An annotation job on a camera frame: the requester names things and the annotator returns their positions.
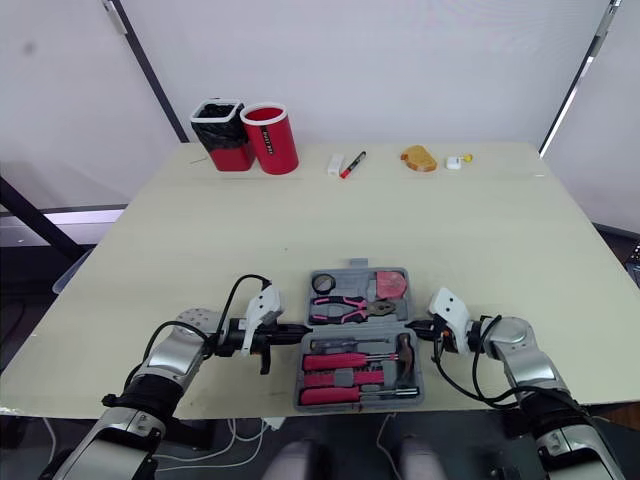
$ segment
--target table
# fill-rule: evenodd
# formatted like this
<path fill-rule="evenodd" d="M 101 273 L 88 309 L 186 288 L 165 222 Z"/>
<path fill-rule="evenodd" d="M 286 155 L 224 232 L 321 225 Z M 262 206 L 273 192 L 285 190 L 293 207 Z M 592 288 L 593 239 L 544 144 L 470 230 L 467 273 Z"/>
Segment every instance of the table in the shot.
<path fill-rule="evenodd" d="M 409 271 L 417 315 L 440 286 L 474 318 L 515 315 L 534 326 L 584 403 L 640 399 L 640 292 L 585 215 L 527 144 L 428 145 L 436 158 L 471 152 L 462 170 L 418 173 L 406 145 L 299 146 L 293 173 L 217 172 L 199 144 L 182 145 L 140 191 L 62 292 L 0 379 L 4 413 L 95 418 L 120 393 L 155 327 L 181 311 L 221 310 L 244 273 L 272 279 L 284 322 L 301 322 L 309 272 L 370 266 Z M 332 152 L 367 158 L 347 180 L 329 177 Z M 242 315 L 258 285 L 239 289 Z M 426 399 L 415 410 L 484 408 L 420 358 Z M 290 416 L 297 346 L 259 358 L 212 358 L 182 399 L 179 418 Z M 470 385 L 471 359 L 448 355 Z M 500 363 L 481 362 L 489 393 L 507 387 Z"/>

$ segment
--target pink screwdriver handle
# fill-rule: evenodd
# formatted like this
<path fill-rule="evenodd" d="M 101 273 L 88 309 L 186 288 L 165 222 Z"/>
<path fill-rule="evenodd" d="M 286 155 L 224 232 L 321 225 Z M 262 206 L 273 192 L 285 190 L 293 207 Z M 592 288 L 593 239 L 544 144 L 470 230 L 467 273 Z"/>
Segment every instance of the pink screwdriver handle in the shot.
<path fill-rule="evenodd" d="M 384 383 L 384 372 L 382 370 L 355 372 L 353 383 L 354 385 Z M 333 385 L 335 385 L 335 373 L 312 373 L 304 376 L 304 388 L 333 387 Z"/>
<path fill-rule="evenodd" d="M 350 388 L 310 388 L 300 395 L 301 405 L 320 405 L 324 403 L 344 403 L 360 401 L 360 389 Z"/>
<path fill-rule="evenodd" d="M 364 367 L 367 356 L 364 353 L 334 353 L 332 355 L 307 355 L 302 362 L 302 369 L 335 370 L 337 368 Z"/>

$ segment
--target gray toolbox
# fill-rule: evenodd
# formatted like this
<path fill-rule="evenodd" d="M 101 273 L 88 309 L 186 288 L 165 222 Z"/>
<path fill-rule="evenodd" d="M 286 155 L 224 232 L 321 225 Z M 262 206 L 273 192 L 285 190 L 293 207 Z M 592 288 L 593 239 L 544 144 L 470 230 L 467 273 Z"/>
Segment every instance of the gray toolbox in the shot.
<path fill-rule="evenodd" d="M 404 268 L 316 270 L 309 282 L 313 329 L 302 338 L 294 405 L 301 412 L 418 405 L 424 385 Z"/>

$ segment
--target wire cutters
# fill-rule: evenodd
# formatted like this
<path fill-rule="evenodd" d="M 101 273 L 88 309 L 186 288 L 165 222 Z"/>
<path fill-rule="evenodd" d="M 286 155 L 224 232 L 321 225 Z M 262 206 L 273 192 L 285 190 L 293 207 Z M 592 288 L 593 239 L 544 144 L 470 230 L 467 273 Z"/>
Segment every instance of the wire cutters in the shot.
<path fill-rule="evenodd" d="M 387 300 L 376 300 L 367 302 L 364 297 L 317 297 L 311 302 L 312 305 L 346 305 L 355 307 L 355 310 L 338 317 L 327 315 L 311 315 L 311 323 L 315 325 L 342 324 L 347 322 L 366 322 L 369 315 L 387 315 L 396 309 L 394 303 Z"/>

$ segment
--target red marker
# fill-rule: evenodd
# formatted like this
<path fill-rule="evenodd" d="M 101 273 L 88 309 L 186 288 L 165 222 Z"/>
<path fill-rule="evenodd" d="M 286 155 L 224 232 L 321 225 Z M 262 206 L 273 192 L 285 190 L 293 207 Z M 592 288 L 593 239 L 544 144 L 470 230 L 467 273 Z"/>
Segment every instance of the red marker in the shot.
<path fill-rule="evenodd" d="M 367 152 L 365 152 L 364 150 L 360 152 L 360 155 L 358 155 L 356 159 L 353 162 L 351 162 L 351 165 L 349 165 L 347 168 L 345 168 L 342 171 L 342 173 L 340 174 L 340 178 L 347 178 L 351 173 L 351 170 L 356 168 L 356 165 L 358 165 L 362 161 L 362 159 L 366 156 L 367 156 Z"/>

